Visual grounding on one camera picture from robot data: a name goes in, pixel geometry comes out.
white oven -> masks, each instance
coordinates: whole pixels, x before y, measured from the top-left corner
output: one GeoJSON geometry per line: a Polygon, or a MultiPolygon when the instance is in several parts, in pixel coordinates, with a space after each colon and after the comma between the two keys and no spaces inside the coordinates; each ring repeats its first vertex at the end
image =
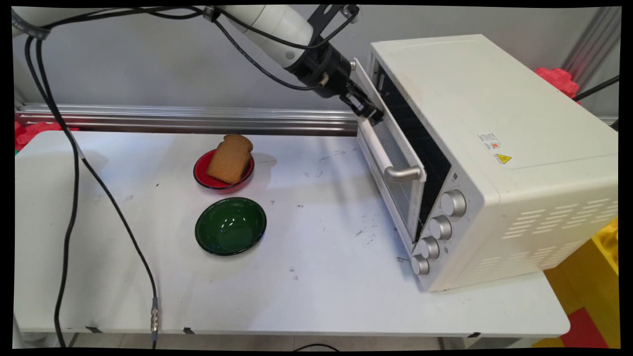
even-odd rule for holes
{"type": "Polygon", "coordinates": [[[557,266],[618,213],[618,134],[483,35],[372,44],[358,141],[427,291],[557,266]]]}

sticker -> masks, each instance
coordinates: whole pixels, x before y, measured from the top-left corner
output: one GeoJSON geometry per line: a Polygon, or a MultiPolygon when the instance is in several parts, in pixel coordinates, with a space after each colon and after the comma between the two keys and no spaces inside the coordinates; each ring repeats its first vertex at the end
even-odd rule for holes
{"type": "Polygon", "coordinates": [[[497,138],[495,134],[492,132],[487,134],[477,135],[479,141],[484,144],[484,146],[492,153],[492,156],[495,157],[497,162],[504,165],[508,163],[509,160],[512,159],[512,156],[504,155],[503,153],[508,153],[503,149],[503,145],[501,141],[497,138]]]}
{"type": "Polygon", "coordinates": [[[484,146],[491,151],[496,151],[501,148],[501,142],[497,136],[492,133],[477,135],[477,137],[479,137],[479,140],[484,144],[484,146]]]}
{"type": "Polygon", "coordinates": [[[510,156],[500,155],[499,153],[497,153],[497,158],[499,158],[499,160],[501,161],[502,164],[506,164],[506,163],[508,163],[509,160],[512,159],[512,157],[510,157],[510,156]]]}

bread slice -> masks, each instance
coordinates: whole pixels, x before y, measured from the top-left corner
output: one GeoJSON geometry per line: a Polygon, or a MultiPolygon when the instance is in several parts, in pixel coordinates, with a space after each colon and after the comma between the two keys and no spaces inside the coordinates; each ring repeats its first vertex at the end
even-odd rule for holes
{"type": "Polygon", "coordinates": [[[242,179],[251,160],[252,142],[242,135],[229,134],[219,145],[206,173],[215,179],[235,184],[242,179]]]}

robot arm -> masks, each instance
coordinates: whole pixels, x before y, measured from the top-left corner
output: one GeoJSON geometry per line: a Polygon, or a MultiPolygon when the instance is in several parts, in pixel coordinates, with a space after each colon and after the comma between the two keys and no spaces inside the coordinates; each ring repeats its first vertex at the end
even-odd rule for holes
{"type": "MultiPolygon", "coordinates": [[[[37,8],[28,6],[12,6],[15,15],[26,25],[44,26],[64,18],[84,15],[107,8],[37,8]]],[[[378,110],[365,93],[349,76],[352,71],[350,61],[338,52],[331,43],[316,46],[323,42],[322,31],[333,17],[340,12],[357,22],[360,8],[357,5],[319,5],[308,20],[288,5],[218,5],[207,6],[204,14],[208,20],[223,13],[251,29],[257,29],[279,39],[298,44],[308,49],[300,49],[269,39],[255,31],[238,25],[231,20],[248,39],[257,44],[269,57],[282,68],[292,73],[308,87],[318,86],[314,91],[322,98],[340,97],[355,114],[377,122],[382,118],[378,110]]],[[[28,32],[28,28],[20,27],[13,21],[13,36],[28,32]]]]}

red bowl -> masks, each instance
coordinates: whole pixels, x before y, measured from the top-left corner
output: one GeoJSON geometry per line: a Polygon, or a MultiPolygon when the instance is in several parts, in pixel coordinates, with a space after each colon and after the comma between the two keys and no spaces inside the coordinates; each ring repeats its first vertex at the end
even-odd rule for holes
{"type": "Polygon", "coordinates": [[[205,188],[217,190],[218,193],[232,193],[242,188],[246,180],[253,174],[253,169],[255,168],[255,161],[253,160],[253,157],[251,157],[251,161],[244,169],[242,179],[235,184],[229,184],[221,181],[220,179],[215,179],[206,173],[206,169],[209,167],[209,163],[211,163],[211,159],[213,159],[215,151],[215,149],[213,151],[209,151],[202,157],[198,158],[198,161],[194,166],[194,178],[196,179],[196,182],[205,188]]]}

